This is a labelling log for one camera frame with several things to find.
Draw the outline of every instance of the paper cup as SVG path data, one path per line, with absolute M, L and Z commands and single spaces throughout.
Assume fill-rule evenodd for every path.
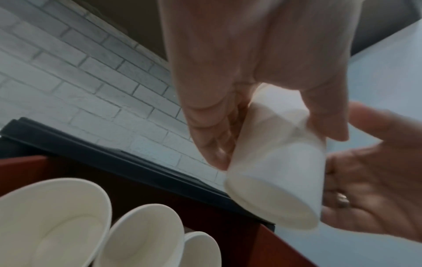
M 217 242 L 204 232 L 185 234 L 185 250 L 180 267 L 221 267 Z
M 177 267 L 184 230 L 177 213 L 160 204 L 137 207 L 112 227 L 94 267 Z
M 227 171 L 227 194 L 277 225 L 313 229 L 320 220 L 325 143 L 307 127 L 299 92 L 268 86 L 249 108 Z
M 0 198 L 0 266 L 86 267 L 105 241 L 111 203 L 95 183 L 62 178 Z

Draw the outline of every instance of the palm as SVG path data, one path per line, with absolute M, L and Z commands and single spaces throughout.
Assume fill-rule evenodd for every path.
M 360 1 L 160 2 L 175 86 L 192 138 L 228 166 L 261 83 L 300 90 L 316 127 L 346 139 L 346 64 Z
M 354 120 L 373 134 L 370 121 L 362 122 L 356 115 Z M 373 134 L 386 140 L 379 145 L 327 158 L 323 222 L 344 230 L 422 241 L 422 124 L 398 124 L 396 129 Z M 337 192 L 347 196 L 349 208 L 338 207 Z

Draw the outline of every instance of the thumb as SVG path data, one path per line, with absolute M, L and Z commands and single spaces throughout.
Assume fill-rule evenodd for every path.
M 349 139 L 346 70 L 345 66 L 327 82 L 301 91 L 310 111 L 309 121 L 319 133 L 338 141 Z
M 389 110 L 377 110 L 359 102 L 349 105 L 349 122 L 373 137 L 389 143 L 422 145 L 422 123 Z

